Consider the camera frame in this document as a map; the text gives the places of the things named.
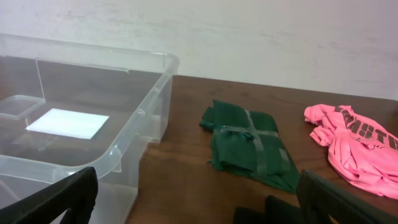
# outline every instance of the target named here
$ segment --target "printed lettering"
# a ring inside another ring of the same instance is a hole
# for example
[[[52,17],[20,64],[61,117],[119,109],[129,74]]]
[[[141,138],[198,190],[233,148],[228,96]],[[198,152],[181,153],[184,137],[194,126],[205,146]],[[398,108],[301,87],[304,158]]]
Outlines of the printed lettering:
[[[377,140],[379,140],[379,142],[384,143],[384,137],[387,137],[387,134],[376,129],[374,132],[377,133]]]
[[[354,116],[350,116],[349,118],[345,119],[344,122],[346,123],[346,127],[348,124],[354,121]]]
[[[371,126],[371,125],[369,125],[368,131],[367,131],[366,134],[365,134],[365,138],[371,138],[372,135],[373,135],[373,130],[374,130],[374,127]]]
[[[350,129],[352,133],[356,134],[358,132],[360,125],[361,125],[361,121],[356,120],[355,122],[350,124],[350,126],[348,126],[348,129]]]
[[[390,147],[396,149],[396,140],[392,136],[388,136],[388,141],[390,143]]]
[[[368,126],[369,126],[369,125],[366,124],[366,123],[364,123],[364,124],[362,125],[362,128],[361,128],[361,130],[360,130],[360,132],[359,132],[359,135],[360,135],[360,136],[362,136],[362,137],[365,136],[365,131],[368,130]]]

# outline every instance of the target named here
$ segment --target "black plastic piece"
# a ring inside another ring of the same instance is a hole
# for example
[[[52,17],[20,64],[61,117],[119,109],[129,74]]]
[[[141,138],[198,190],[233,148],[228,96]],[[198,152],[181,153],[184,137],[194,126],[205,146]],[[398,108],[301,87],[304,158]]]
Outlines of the black plastic piece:
[[[0,224],[51,223],[65,210],[61,224],[87,224],[95,205],[98,181],[93,167],[66,177],[0,210]]]

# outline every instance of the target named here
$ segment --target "white wall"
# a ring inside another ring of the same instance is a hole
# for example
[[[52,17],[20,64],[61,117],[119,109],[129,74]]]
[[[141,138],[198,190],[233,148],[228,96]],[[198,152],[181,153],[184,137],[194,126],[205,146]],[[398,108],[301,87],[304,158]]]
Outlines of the white wall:
[[[396,0],[0,0],[0,32],[167,52],[179,74],[398,100]]]

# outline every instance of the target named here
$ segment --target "white card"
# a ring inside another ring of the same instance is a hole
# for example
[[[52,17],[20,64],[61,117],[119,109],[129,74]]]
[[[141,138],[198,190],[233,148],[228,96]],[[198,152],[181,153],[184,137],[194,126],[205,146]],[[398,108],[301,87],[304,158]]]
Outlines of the white card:
[[[109,116],[51,109],[26,127],[28,131],[91,139]]]

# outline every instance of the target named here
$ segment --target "black object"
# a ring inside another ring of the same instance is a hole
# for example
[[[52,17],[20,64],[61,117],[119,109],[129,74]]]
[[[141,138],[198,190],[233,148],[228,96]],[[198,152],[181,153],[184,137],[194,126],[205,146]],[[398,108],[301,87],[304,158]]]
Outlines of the black object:
[[[93,167],[87,167],[1,209],[0,224],[50,223],[65,210],[61,224],[86,224],[97,193],[96,172]]]
[[[236,208],[234,224],[390,224],[398,218],[373,207],[329,181],[304,170],[297,186],[300,208],[268,196],[265,214],[247,208]]]

